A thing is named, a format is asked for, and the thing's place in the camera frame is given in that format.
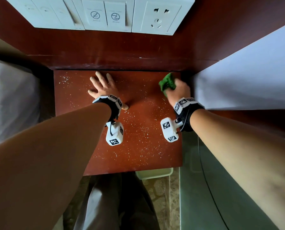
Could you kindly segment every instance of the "person's left hand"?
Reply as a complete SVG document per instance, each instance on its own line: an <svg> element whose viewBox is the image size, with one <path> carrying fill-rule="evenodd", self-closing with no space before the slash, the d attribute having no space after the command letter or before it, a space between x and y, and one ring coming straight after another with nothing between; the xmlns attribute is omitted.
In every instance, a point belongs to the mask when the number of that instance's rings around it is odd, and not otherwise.
<svg viewBox="0 0 285 230"><path fill-rule="evenodd" d="M113 94L116 97L119 97L118 89L116 88L115 82L112 76L109 73L106 73L107 80L102 76L102 74L97 71L96 76L98 77L99 81L97 81L94 77L90 77L92 84L98 90L98 92L94 92L92 90L88 90L88 93L93 98L98 98L101 95L110 95ZM129 107L125 104L122 105L122 109L127 110Z"/></svg>

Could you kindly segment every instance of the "wall outlet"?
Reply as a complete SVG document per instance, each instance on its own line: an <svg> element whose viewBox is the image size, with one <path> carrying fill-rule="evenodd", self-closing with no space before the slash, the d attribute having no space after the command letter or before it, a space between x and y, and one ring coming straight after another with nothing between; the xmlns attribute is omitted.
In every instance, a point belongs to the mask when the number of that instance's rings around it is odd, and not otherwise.
<svg viewBox="0 0 285 230"><path fill-rule="evenodd" d="M173 35L195 0L135 0L132 32Z"/></svg>
<svg viewBox="0 0 285 230"><path fill-rule="evenodd" d="M147 1L141 32L149 34L165 34L176 15L178 14L181 5L165 4Z"/></svg>

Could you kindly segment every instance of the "hand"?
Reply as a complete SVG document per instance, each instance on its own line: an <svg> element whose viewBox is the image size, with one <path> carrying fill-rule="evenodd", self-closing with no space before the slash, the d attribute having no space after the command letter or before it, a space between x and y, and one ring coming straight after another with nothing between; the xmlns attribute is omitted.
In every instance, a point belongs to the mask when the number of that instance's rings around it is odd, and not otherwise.
<svg viewBox="0 0 285 230"><path fill-rule="evenodd" d="M101 95L110 95L113 94L116 97L119 97L119 92L116 88L115 82L112 78L112 76L109 73L106 73L107 82L105 78L102 76L102 74L97 71L96 76L98 77L99 81L97 81L94 77L90 77L90 80L92 84L95 86L95 88L98 90L98 92L94 92L92 90L88 90L88 93L90 96L92 96L94 99L98 98ZM127 110L129 107L125 104L122 105L123 110Z"/></svg>
<svg viewBox="0 0 285 230"><path fill-rule="evenodd" d="M180 100L183 97L190 97L190 87L180 79L176 78L174 80L174 83L176 85L175 90L172 90L170 88L167 88L165 90L169 104L174 107L176 102Z"/></svg>

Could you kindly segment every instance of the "wood grain surface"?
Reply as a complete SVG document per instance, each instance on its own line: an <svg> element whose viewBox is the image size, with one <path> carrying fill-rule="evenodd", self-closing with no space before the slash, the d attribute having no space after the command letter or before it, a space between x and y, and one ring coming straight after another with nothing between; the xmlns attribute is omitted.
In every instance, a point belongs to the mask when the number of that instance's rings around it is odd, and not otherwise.
<svg viewBox="0 0 285 230"><path fill-rule="evenodd" d="M122 110L119 117L124 126L124 139L121 145L109 146L105 140L107 128L104 128L84 175L182 166L181 135L179 140L169 143L160 126L165 117L175 119L173 108L158 85L167 72L109 73L116 82L121 100L129 105L129 110ZM94 88L91 76L95 76L95 71L54 71L57 116L92 103L93 98L87 93Z"/></svg>
<svg viewBox="0 0 285 230"><path fill-rule="evenodd" d="M285 25L285 0L196 0L173 36L34 28L0 0L0 39L51 69L199 72Z"/></svg>

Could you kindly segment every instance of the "person's leg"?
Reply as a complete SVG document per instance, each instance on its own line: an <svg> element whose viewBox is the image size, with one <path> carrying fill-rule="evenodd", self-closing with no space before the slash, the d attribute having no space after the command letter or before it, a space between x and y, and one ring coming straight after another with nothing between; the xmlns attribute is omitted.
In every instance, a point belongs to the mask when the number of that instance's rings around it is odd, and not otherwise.
<svg viewBox="0 0 285 230"><path fill-rule="evenodd" d="M98 175L86 192L74 230L119 230L121 174Z"/></svg>
<svg viewBox="0 0 285 230"><path fill-rule="evenodd" d="M121 230L160 230L151 198L134 172L122 173Z"/></svg>

